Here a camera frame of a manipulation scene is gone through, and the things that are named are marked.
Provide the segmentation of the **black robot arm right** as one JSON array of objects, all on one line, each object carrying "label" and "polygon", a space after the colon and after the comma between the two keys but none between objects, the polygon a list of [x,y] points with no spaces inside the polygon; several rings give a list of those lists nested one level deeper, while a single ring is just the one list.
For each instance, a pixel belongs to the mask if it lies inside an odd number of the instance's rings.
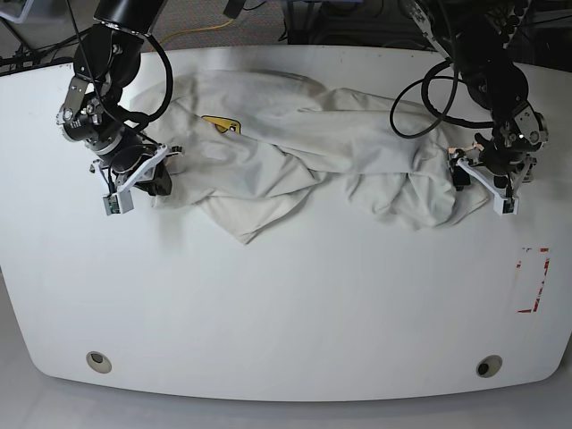
[{"label": "black robot arm right", "polygon": [[391,100],[327,88],[277,72],[207,71],[165,75],[139,101],[161,99],[151,113],[119,102],[151,35],[100,23],[79,39],[70,95],[58,114],[63,134],[95,154],[92,171],[105,198],[132,188],[168,197],[173,186],[214,197],[262,200],[310,188],[319,174],[370,180],[377,193],[402,191],[450,203],[458,192],[447,139],[430,130],[401,139],[395,125],[421,125],[419,105],[393,111]]}]

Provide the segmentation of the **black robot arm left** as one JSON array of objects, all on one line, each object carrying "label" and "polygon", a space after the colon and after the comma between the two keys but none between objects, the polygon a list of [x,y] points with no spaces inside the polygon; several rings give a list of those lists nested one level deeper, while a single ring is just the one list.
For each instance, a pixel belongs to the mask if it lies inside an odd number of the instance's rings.
[{"label": "black robot arm left", "polygon": [[[175,81],[175,102],[196,115],[235,118],[247,136],[266,139],[304,159],[314,170],[351,175],[441,177],[464,188],[475,179],[498,197],[516,196],[547,141],[543,117],[528,100],[526,76],[506,51],[516,15],[497,29],[485,1],[410,1],[410,18],[442,54],[416,83],[423,104],[404,110],[396,101],[346,88],[329,90],[295,75],[206,71]],[[452,81],[490,113],[487,122],[436,109],[429,86],[452,69]]]}]

